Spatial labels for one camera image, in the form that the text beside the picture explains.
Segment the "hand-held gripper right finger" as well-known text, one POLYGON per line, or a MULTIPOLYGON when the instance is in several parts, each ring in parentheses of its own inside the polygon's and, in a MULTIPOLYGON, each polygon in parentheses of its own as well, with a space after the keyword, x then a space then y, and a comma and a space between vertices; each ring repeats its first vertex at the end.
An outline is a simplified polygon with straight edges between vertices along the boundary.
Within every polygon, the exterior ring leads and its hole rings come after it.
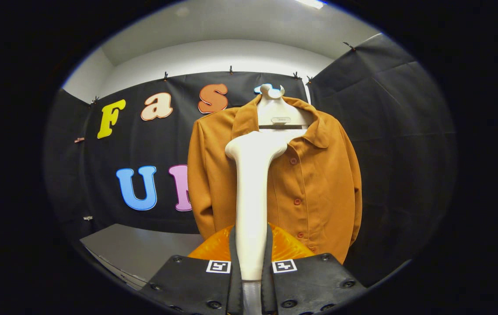
POLYGON ((331 253, 315 255, 283 229, 269 225, 261 282, 264 315, 322 315, 365 292, 331 253))

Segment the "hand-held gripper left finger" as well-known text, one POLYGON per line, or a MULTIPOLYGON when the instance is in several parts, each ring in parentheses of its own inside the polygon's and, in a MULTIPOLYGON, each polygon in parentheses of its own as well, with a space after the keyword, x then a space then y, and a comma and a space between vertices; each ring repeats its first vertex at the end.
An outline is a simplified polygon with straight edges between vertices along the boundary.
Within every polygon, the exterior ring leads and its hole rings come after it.
POLYGON ((169 257, 140 294, 165 312, 242 315, 242 277, 235 241, 235 227, 228 227, 190 256, 169 257))

